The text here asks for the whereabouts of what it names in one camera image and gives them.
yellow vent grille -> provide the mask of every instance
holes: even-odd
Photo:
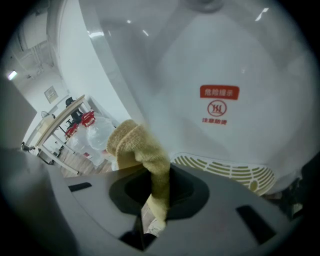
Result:
[[[276,182],[273,171],[266,166],[258,164],[240,166],[236,163],[214,160],[188,153],[175,154],[171,158],[171,162],[233,179],[259,196],[266,193]]]

wooden table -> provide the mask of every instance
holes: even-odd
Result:
[[[68,116],[70,116],[75,110],[77,110],[81,105],[84,105],[84,109],[89,112],[91,110],[90,105],[85,99],[85,95],[82,95],[81,97],[77,98],[74,102],[72,102],[68,107],[65,108],[56,118],[53,120],[53,122],[46,128],[46,130],[43,132],[41,137],[38,139],[36,144],[34,146],[39,147],[48,157],[53,159],[55,162],[57,162],[62,167],[66,168],[68,171],[78,174],[79,171],[73,169],[71,166],[65,164],[62,162],[58,157],[56,157],[53,153],[51,153],[45,146],[44,143],[46,140],[52,135],[62,146],[64,146],[67,150],[69,150],[72,153],[75,153],[70,147],[68,147],[61,139],[59,139],[55,134],[55,130],[59,127],[59,125],[62,124],[64,120]]]

red warning label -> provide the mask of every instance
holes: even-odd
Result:
[[[239,91],[239,87],[233,85],[202,85],[200,87],[200,98],[237,100]]]
[[[227,112],[227,104],[222,100],[217,99],[209,103],[207,110],[209,115],[213,117],[221,117]]]
[[[216,124],[216,125],[227,125],[227,120],[213,119],[213,118],[202,118],[202,123]]]

hot surface warning icon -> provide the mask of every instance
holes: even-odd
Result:
[[[213,117],[221,117],[227,112],[227,105],[222,100],[214,100],[208,105],[208,113]]]

ceiling light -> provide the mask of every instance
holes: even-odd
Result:
[[[12,71],[11,74],[8,76],[8,79],[12,80],[16,76],[16,74],[17,74],[16,71]]]
[[[92,33],[90,33],[90,31],[87,31],[87,32],[90,38],[103,37],[105,35],[103,32],[92,32]]]
[[[261,17],[262,17],[262,14],[263,13],[266,13],[267,11],[269,10],[269,8],[264,8],[262,10],[262,12],[259,14],[259,16],[255,19],[256,22],[260,21]]]
[[[142,32],[143,32],[147,37],[149,36],[149,34],[147,33],[147,31],[142,30]]]

